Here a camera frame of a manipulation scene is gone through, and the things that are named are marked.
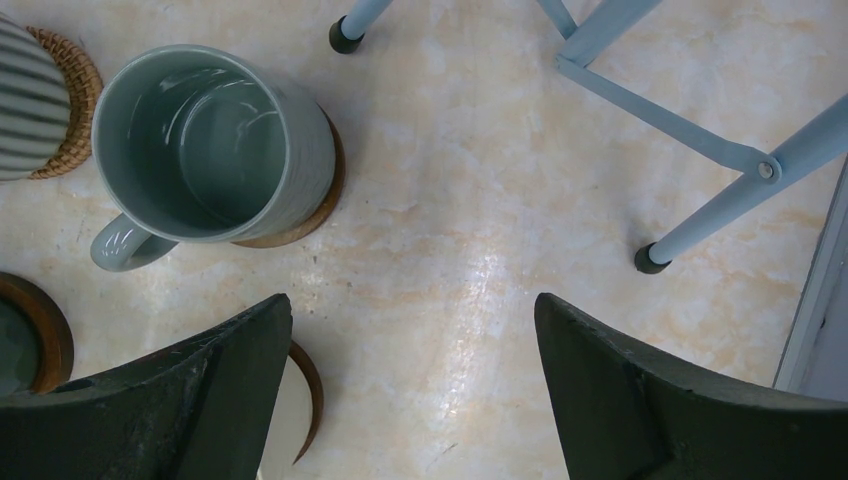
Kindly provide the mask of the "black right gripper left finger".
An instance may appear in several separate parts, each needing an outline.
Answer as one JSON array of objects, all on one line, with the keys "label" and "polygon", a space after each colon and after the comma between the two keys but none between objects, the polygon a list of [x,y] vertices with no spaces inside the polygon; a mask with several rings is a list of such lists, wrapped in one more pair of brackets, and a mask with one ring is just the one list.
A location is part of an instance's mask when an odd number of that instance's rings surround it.
[{"label": "black right gripper left finger", "polygon": [[176,344],[1,400],[5,479],[252,479],[292,336],[275,294]]}]

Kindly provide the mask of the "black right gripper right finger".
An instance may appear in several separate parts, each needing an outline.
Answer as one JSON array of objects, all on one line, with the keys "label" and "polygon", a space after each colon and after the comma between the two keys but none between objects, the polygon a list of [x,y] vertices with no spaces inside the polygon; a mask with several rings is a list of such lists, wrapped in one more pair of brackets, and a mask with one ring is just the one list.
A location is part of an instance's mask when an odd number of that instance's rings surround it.
[{"label": "black right gripper right finger", "polygon": [[534,305],[573,479],[843,479],[847,406],[703,368],[563,299]]}]

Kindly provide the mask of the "cream yellow mug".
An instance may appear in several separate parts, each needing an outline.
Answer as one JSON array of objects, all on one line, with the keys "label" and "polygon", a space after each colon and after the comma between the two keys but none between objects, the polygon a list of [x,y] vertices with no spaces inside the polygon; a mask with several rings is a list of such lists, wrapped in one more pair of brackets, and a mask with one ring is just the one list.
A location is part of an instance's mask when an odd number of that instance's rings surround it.
[{"label": "cream yellow mug", "polygon": [[257,479],[287,479],[306,442],[312,422],[312,395],[305,376],[286,366]]}]

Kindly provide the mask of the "brown wooden coaster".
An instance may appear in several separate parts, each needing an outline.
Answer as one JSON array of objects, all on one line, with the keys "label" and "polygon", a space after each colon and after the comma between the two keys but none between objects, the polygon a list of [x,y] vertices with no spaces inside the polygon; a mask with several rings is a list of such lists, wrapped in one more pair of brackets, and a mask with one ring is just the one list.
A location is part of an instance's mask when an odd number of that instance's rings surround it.
[{"label": "brown wooden coaster", "polygon": [[289,357],[304,375],[309,388],[312,407],[309,430],[294,460],[294,464],[296,464],[309,450],[320,429],[324,413],[325,395],[323,382],[315,363],[304,348],[295,341],[291,342]]},{"label": "brown wooden coaster", "polygon": [[322,203],[304,222],[287,231],[256,239],[233,242],[233,245],[251,249],[270,249],[292,244],[317,230],[333,213],[342,196],[346,177],[346,158],[339,132],[327,114],[324,114],[331,130],[335,149],[334,176]]},{"label": "brown wooden coaster", "polygon": [[32,387],[26,391],[43,394],[68,381],[74,363],[74,344],[59,306],[32,282],[5,272],[1,274],[2,299],[29,318],[39,339],[39,371]]}]

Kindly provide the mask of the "dark green mug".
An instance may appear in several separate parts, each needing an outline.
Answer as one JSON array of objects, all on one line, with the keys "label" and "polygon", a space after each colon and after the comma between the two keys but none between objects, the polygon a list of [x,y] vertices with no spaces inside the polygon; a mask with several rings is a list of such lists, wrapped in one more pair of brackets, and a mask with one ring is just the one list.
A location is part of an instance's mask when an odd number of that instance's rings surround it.
[{"label": "dark green mug", "polygon": [[29,390],[38,375],[40,343],[29,318],[1,300],[1,395]]}]

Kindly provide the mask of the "grey blue mug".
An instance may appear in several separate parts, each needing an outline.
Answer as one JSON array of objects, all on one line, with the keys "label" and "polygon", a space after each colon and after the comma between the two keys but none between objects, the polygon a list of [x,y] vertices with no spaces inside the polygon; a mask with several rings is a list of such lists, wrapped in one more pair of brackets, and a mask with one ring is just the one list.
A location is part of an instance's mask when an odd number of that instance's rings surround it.
[{"label": "grey blue mug", "polygon": [[94,160],[119,215],[94,238],[111,272],[181,243],[233,243],[298,226],[322,203],[335,149],[298,84],[201,45],[130,61],[93,118]]}]

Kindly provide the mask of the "grey ribbed mug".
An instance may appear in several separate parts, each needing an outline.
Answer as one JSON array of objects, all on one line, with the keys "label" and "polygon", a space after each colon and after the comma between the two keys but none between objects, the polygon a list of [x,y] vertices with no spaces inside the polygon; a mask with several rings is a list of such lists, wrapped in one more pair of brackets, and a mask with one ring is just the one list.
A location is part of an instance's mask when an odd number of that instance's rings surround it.
[{"label": "grey ribbed mug", "polygon": [[1,16],[1,180],[16,181],[59,152],[71,103],[64,76],[36,38]]}]

